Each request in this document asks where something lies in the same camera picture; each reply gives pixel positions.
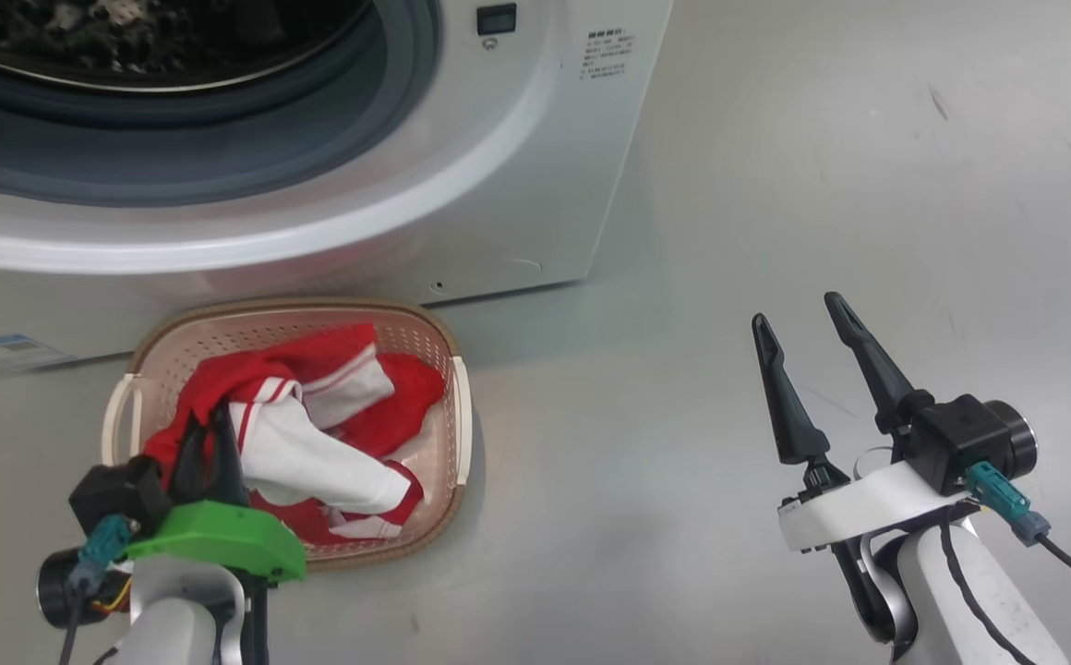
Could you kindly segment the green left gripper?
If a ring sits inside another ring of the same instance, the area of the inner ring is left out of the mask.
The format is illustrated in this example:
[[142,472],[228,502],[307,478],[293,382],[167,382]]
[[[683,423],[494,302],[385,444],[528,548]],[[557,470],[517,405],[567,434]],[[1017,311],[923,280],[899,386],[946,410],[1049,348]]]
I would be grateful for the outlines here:
[[157,555],[181,557],[278,584],[303,580],[307,577],[307,556],[295,531],[273,514],[245,508],[251,504],[228,403],[214,408],[211,429],[213,502],[198,502],[210,477],[210,456],[205,452],[210,430],[190,415],[170,475],[170,501],[178,507],[169,511],[154,535],[134,540],[125,555],[135,562]]

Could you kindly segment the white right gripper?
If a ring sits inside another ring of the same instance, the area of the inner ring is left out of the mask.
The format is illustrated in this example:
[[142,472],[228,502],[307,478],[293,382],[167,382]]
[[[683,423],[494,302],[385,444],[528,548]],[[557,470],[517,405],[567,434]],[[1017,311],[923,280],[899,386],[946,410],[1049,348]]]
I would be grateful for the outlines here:
[[[866,324],[839,292],[826,292],[824,303],[839,341],[851,350],[872,396],[874,422],[884,435],[899,435],[911,426],[914,413],[935,403],[925,389],[916,388],[887,354]],[[830,443],[815,427],[796,387],[785,371],[783,346],[764,314],[755,314],[752,332],[761,374],[769,421],[775,437],[776,459],[802,465],[826,458]],[[887,465],[845,487],[808,501],[776,508],[781,535],[790,551],[830,546],[902,525],[965,500],[966,488],[936,492],[907,462]]]

